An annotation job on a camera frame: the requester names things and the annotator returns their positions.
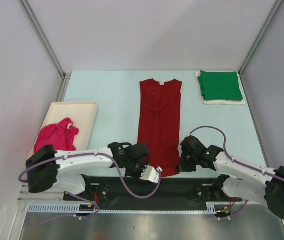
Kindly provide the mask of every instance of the cable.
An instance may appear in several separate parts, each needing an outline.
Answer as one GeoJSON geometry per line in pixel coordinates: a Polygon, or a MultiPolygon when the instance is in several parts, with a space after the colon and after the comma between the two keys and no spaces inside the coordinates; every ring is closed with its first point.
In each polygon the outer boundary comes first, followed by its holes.
{"type": "Polygon", "coordinates": [[[230,208],[233,207],[234,205],[235,205],[235,200],[234,200],[234,198],[230,197],[230,208]]]}
{"type": "Polygon", "coordinates": [[[61,219],[61,218],[64,218],[64,217],[73,217],[73,214],[64,214],[64,215],[56,216],[56,217],[50,218],[48,220],[45,220],[45,221],[42,221],[42,222],[39,222],[39,223],[36,223],[36,224],[30,224],[30,227],[36,227],[38,225],[46,224],[46,223],[49,223],[51,221],[61,219]]]}
{"type": "Polygon", "coordinates": [[[244,208],[246,207],[247,203],[248,203],[248,200],[246,200],[245,203],[243,204],[243,206],[239,210],[237,210],[235,213],[232,213],[230,216],[221,217],[218,220],[230,219],[231,217],[233,217],[235,215],[238,215],[240,212],[242,212],[244,210],[244,208]]]}
{"type": "MultiPolygon", "coordinates": [[[[161,172],[159,172],[159,180],[158,180],[158,183],[157,183],[155,189],[154,189],[150,194],[148,194],[148,195],[146,195],[146,196],[139,196],[139,195],[136,195],[136,194],[134,194],[134,193],[127,187],[126,183],[124,182],[124,179],[123,179],[123,177],[122,177],[122,174],[121,174],[121,171],[120,171],[120,168],[119,168],[117,162],[116,162],[111,156],[109,156],[109,155],[107,155],[107,154],[105,154],[105,153],[96,153],[96,154],[95,154],[95,153],[93,153],[93,152],[90,152],[90,153],[74,154],[74,155],[68,156],[68,158],[70,159],[70,158],[77,158],[77,157],[84,157],[84,156],[102,156],[102,157],[106,157],[106,158],[110,159],[110,160],[113,162],[113,164],[114,164],[114,166],[115,166],[115,168],[116,168],[116,170],[117,170],[117,173],[118,173],[118,175],[119,175],[119,177],[120,177],[120,180],[121,180],[121,182],[122,182],[123,187],[125,188],[125,190],[126,190],[131,196],[133,196],[133,197],[135,197],[135,198],[137,198],[137,199],[147,199],[147,198],[153,196],[153,195],[156,193],[156,191],[158,190],[158,188],[160,187],[160,183],[161,183],[161,172]]],[[[48,160],[39,162],[39,163],[37,163],[37,164],[35,164],[35,165],[33,165],[33,166],[31,166],[31,167],[25,169],[24,171],[22,171],[22,173],[18,176],[18,180],[19,180],[20,182],[22,182],[22,183],[27,183],[27,180],[23,180],[23,179],[22,179],[22,176],[23,176],[25,173],[27,173],[27,172],[29,172],[30,170],[33,170],[34,168],[37,168],[37,167],[39,167],[39,166],[41,166],[41,165],[44,165],[44,164],[47,164],[47,163],[51,163],[51,162],[56,161],[56,160],[61,160],[61,159],[63,159],[63,158],[64,158],[63,156],[59,156],[59,157],[54,157],[54,158],[51,158],[51,159],[48,159],[48,160]]]]}
{"type": "MultiPolygon", "coordinates": [[[[271,173],[269,173],[269,172],[263,171],[263,170],[261,170],[261,169],[259,169],[259,168],[256,168],[256,167],[247,165],[247,164],[245,164],[245,163],[242,163],[242,162],[240,162],[240,161],[234,159],[234,158],[227,152],[227,150],[226,150],[226,135],[225,135],[225,133],[224,133],[222,130],[218,129],[217,127],[213,127],[213,126],[200,126],[200,127],[197,127],[196,129],[194,129],[193,131],[191,131],[191,132],[190,132],[190,135],[191,135],[193,132],[195,132],[195,131],[197,131],[197,130],[199,130],[199,129],[214,129],[214,130],[220,132],[220,133],[223,135],[223,138],[224,138],[224,140],[223,140],[223,150],[224,150],[224,152],[225,152],[225,155],[226,155],[230,160],[233,160],[236,164],[239,164],[239,165],[241,165],[241,166],[243,166],[243,167],[246,167],[246,168],[251,169],[251,170],[254,170],[254,171],[258,172],[258,173],[262,173],[263,175],[267,175],[267,176],[269,176],[269,177],[272,177],[272,178],[275,178],[275,179],[277,179],[277,180],[280,180],[280,181],[284,182],[284,178],[282,178],[282,177],[276,176],[276,175],[274,175],[274,174],[271,174],[271,173]]],[[[243,208],[246,206],[247,202],[248,202],[248,201],[245,202],[245,204],[243,205],[242,208],[240,208],[239,211],[237,211],[237,212],[234,213],[234,214],[231,214],[230,216],[234,216],[234,215],[238,214],[240,211],[242,211],[243,208]]]]}
{"type": "Polygon", "coordinates": [[[97,196],[96,192],[93,192],[93,195],[95,196],[95,202],[98,204],[98,196],[97,196]]]}

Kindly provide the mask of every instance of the pink cloth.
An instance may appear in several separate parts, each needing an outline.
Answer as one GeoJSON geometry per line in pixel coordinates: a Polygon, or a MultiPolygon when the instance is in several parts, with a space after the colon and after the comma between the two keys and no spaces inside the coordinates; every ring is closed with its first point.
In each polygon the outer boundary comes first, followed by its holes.
{"type": "Polygon", "coordinates": [[[59,123],[43,127],[34,145],[34,153],[45,145],[53,145],[54,150],[75,151],[73,141],[79,130],[72,124],[72,120],[67,117],[59,123]]]}

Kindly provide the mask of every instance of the light blue table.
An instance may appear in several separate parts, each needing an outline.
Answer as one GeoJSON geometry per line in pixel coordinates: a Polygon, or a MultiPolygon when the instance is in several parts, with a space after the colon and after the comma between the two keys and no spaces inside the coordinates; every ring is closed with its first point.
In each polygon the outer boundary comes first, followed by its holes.
{"type": "MultiPolygon", "coordinates": [[[[137,141],[140,112],[139,82],[155,79],[167,82],[182,81],[180,141],[189,132],[202,125],[223,130],[227,149],[234,156],[260,166],[265,161],[248,105],[203,105],[193,71],[74,71],[72,72],[65,102],[96,101],[97,117],[88,149],[97,149],[112,142],[137,141]]],[[[200,129],[194,134],[208,147],[222,147],[222,135],[212,129],[200,129]]],[[[92,169],[89,176],[117,177],[115,169],[92,169]]],[[[196,172],[180,173],[175,178],[215,178],[220,173],[198,167],[196,172]]]]}

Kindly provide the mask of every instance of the white wall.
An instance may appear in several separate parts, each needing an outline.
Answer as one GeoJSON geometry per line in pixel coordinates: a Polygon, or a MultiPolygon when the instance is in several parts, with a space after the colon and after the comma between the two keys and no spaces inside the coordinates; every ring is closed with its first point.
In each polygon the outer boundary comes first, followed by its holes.
{"type": "Polygon", "coordinates": [[[17,0],[0,0],[0,206],[7,230],[31,147],[60,78],[17,0]]]}
{"type": "Polygon", "coordinates": [[[284,4],[242,79],[268,160],[284,166],[284,4]]]}
{"type": "Polygon", "coordinates": [[[66,71],[237,70],[275,0],[29,0],[66,71]]]}

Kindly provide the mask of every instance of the table surface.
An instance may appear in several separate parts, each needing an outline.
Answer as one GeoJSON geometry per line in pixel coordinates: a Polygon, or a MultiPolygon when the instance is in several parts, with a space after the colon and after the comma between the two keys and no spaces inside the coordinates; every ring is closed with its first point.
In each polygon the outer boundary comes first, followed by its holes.
{"type": "MultiPolygon", "coordinates": [[[[158,82],[172,79],[182,81],[180,142],[194,128],[203,125],[217,127],[225,132],[226,147],[230,153],[251,163],[265,166],[247,103],[202,104],[194,71],[73,71],[64,101],[96,101],[98,105],[88,149],[97,149],[112,142],[136,143],[140,113],[139,82],[146,79],[155,79],[158,82]]],[[[240,81],[239,84],[246,101],[240,81]]],[[[206,147],[223,145],[222,135],[215,130],[200,129],[193,135],[206,147]]],[[[88,169],[85,174],[118,176],[115,169],[88,169]]],[[[196,172],[183,172],[170,178],[215,178],[219,175],[219,172],[198,166],[196,172]]]]}
{"type": "Polygon", "coordinates": [[[262,205],[246,208],[231,221],[218,221],[210,214],[99,213],[82,221],[62,217],[38,224],[57,214],[29,212],[20,240],[284,240],[279,218],[262,205]]]}

